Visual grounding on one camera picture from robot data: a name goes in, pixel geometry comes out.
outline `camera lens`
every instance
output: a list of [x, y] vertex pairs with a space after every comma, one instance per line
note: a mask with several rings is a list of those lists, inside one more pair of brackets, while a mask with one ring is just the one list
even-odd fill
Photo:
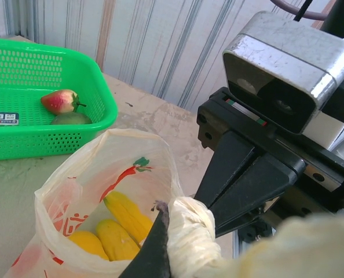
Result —
[[282, 112], [284, 112], [286, 114], [289, 114], [289, 115], [294, 114], [293, 109], [286, 102], [284, 102], [282, 100], [276, 100], [275, 106], [277, 109], [281, 110]]

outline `white plastic bag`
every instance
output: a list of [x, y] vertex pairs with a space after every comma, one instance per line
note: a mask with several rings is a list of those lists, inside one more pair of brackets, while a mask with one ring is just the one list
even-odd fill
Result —
[[155, 200], [181, 196], [169, 146], [138, 130], [107, 130], [68, 158], [35, 192], [36, 235], [4, 278], [112, 278], [129, 261], [108, 262], [83, 251], [66, 236], [94, 232], [111, 218], [101, 201], [116, 188], [154, 220]]

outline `table surface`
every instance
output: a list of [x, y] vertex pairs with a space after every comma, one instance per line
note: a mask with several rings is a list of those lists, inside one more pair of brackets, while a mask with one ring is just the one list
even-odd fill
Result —
[[[26, 41], [22, 37], [16, 40]], [[163, 137], [171, 146], [181, 185], [194, 194], [213, 152], [197, 139], [196, 115], [104, 74], [118, 104], [112, 127], [135, 128]], [[34, 191], [68, 155], [0, 161], [0, 277], [35, 233]], [[232, 234], [217, 242], [224, 257], [232, 257]]]

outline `yellow mango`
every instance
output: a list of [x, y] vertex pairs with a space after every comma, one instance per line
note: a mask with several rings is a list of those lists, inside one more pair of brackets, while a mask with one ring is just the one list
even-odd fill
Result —
[[100, 221], [96, 233], [111, 261], [133, 259], [140, 250], [126, 230], [112, 219]]
[[153, 222], [141, 213], [135, 203], [120, 192], [111, 191], [105, 197], [104, 203], [118, 223], [141, 246], [148, 236]]
[[100, 258], [109, 261], [109, 257], [106, 255], [103, 245], [93, 233], [88, 231], [75, 231], [73, 234], [68, 236], [68, 239], [86, 252], [98, 255]]

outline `label sticker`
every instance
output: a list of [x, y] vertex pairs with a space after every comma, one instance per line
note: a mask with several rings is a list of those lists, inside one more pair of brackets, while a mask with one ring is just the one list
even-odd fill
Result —
[[0, 112], [0, 126], [17, 126], [18, 124], [18, 113]]

